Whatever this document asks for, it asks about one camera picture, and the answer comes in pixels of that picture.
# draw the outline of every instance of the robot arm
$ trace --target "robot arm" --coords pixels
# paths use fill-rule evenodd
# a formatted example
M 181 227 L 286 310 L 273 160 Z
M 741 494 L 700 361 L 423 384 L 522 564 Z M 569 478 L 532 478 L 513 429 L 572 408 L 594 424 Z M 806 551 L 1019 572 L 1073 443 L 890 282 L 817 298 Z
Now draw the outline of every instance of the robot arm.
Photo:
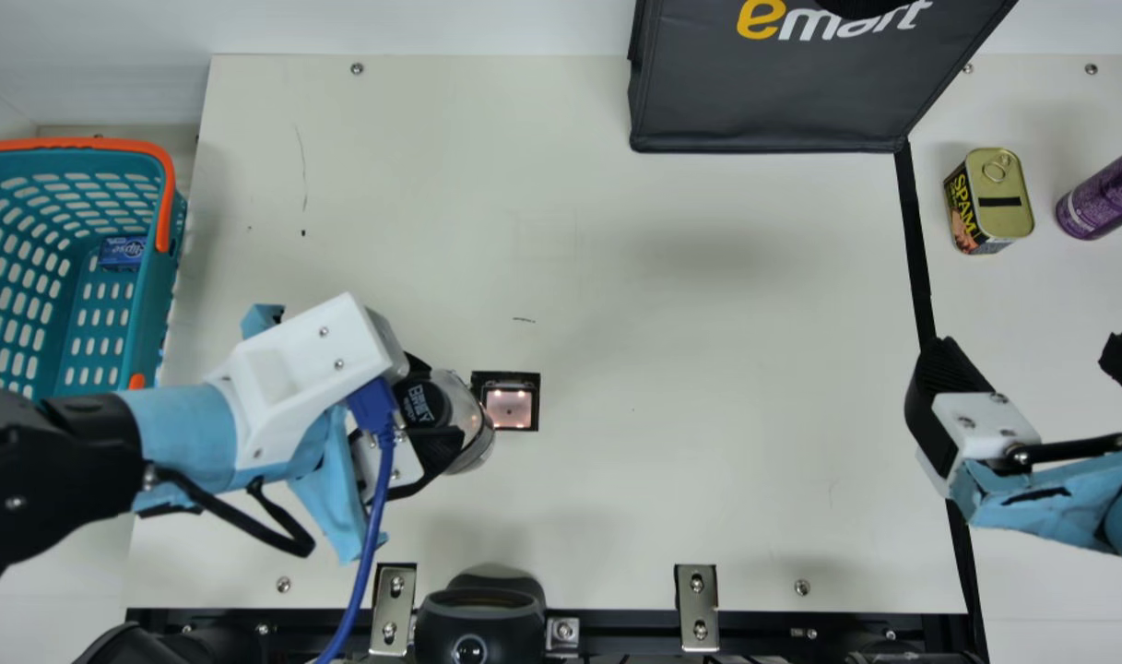
M 282 307 L 254 307 L 247 340 L 197 386 L 39 404 L 0 390 L 0 574 L 126 511 L 206 509 L 309 555 L 311 535 L 263 495 L 278 480 L 347 563 L 361 553 L 380 451 L 399 470 L 392 499 L 484 462 L 494 428 L 465 384 L 406 356 L 387 321 L 351 295 L 279 321 Z M 286 534 L 215 497 L 240 488 Z
M 1101 366 L 1122 384 L 1122 335 L 1110 338 Z M 927 474 L 971 526 L 1122 556 L 1122 433 L 1042 444 L 949 338 L 922 348 L 905 421 Z M 1070 459 L 1052 470 L 1033 468 Z

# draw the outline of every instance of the black cable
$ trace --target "black cable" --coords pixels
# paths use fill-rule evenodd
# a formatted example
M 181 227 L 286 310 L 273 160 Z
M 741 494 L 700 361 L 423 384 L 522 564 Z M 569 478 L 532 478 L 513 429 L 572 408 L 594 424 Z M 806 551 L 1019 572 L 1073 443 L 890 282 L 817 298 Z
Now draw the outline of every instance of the black cable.
M 1122 433 L 1107 433 L 1104 436 L 1095 436 L 1079 441 L 1065 441 L 1061 443 L 1021 445 L 1019 449 L 1009 449 L 1008 459 L 1015 461 L 1017 454 L 1024 453 L 1027 454 L 1027 458 L 1021 465 L 1032 465 L 1034 463 L 1048 463 L 1050 461 L 1091 459 L 1103 457 L 1103 454 L 1115 453 L 1115 451 L 1122 451 Z
M 922 213 L 918 201 L 918 176 L 913 173 L 913 154 L 909 139 L 893 155 L 898 167 L 898 194 L 901 197 L 901 216 L 905 232 L 905 260 L 909 265 L 909 285 L 913 298 L 913 320 L 918 325 L 918 341 L 926 345 L 927 341 L 937 336 L 934 323 L 934 303 L 931 299 L 930 280 L 928 280 L 928 260 L 926 258 L 926 239 L 922 234 Z M 986 629 L 983 626 L 983 605 L 978 596 L 978 574 L 975 570 L 975 550 L 969 541 L 969 527 L 962 517 L 962 511 L 955 501 L 947 500 L 945 505 L 949 520 L 949 540 L 954 545 L 954 560 L 958 569 L 958 581 L 962 584 L 962 597 L 966 602 L 966 614 L 969 616 L 969 645 L 975 655 L 990 664 L 986 653 Z
M 180 487 L 195 505 L 210 511 L 212 516 L 222 518 L 222 520 L 236 526 L 236 528 L 243 531 L 245 534 L 258 540 L 258 542 L 264 542 L 272 547 L 292 555 L 298 555 L 298 557 L 306 557 L 315 550 L 315 540 L 311 537 L 311 533 L 307 533 L 307 529 L 303 528 L 303 525 L 298 524 L 298 520 L 294 516 L 291 516 L 286 509 L 283 509 L 282 506 L 274 504 L 274 501 L 270 501 L 263 495 L 261 478 L 256 478 L 249 482 L 246 491 L 249 496 L 254 497 L 254 500 L 257 500 L 261 505 L 261 508 L 266 513 L 269 513 L 269 516 L 274 517 L 278 526 L 282 526 L 282 529 L 286 531 L 287 535 L 291 535 L 289 537 L 266 528 L 260 522 L 255 520 L 252 516 L 248 516 L 248 514 L 232 507 L 232 505 L 219 499 L 219 497 L 212 496 L 200 488 L 199 485 L 195 485 L 183 472 L 171 470 L 169 468 L 158 468 L 156 472 L 163 482 L 172 482 L 174 486 Z

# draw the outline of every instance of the white table surface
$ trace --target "white table surface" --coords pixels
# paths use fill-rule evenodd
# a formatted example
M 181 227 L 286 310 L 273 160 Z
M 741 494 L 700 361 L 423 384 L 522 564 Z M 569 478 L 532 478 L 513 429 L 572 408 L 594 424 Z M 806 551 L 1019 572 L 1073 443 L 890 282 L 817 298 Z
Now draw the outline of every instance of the white table surface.
M 716 563 L 723 609 L 964 609 L 902 419 L 891 156 L 634 154 L 620 58 L 351 62 L 212 62 L 165 382 L 252 303 L 351 290 L 433 365 L 543 375 L 539 433 L 386 510 L 419 596 L 494 562 L 557 608 L 673 609 L 671 566 Z M 338 608 L 353 575 L 168 516 L 136 525 L 123 599 Z
M 1084 73 L 1087 63 L 1096 75 Z M 1084 242 L 1052 214 L 1061 194 L 1122 154 L 1122 56 L 974 64 L 912 135 L 937 332 L 954 336 L 1047 442 L 1122 432 L 1122 387 L 1096 365 L 1109 333 L 1122 332 L 1122 228 Z M 997 256 L 965 257 L 949 240 L 941 179 L 986 146 L 1020 156 L 1037 228 Z M 1026 643 L 1066 656 L 1059 661 L 1069 660 L 1057 644 L 1069 642 L 1095 658 L 1080 639 L 1122 652 L 1121 559 L 1002 531 L 975 531 L 974 540 L 988 626 L 1027 621 L 1017 627 Z

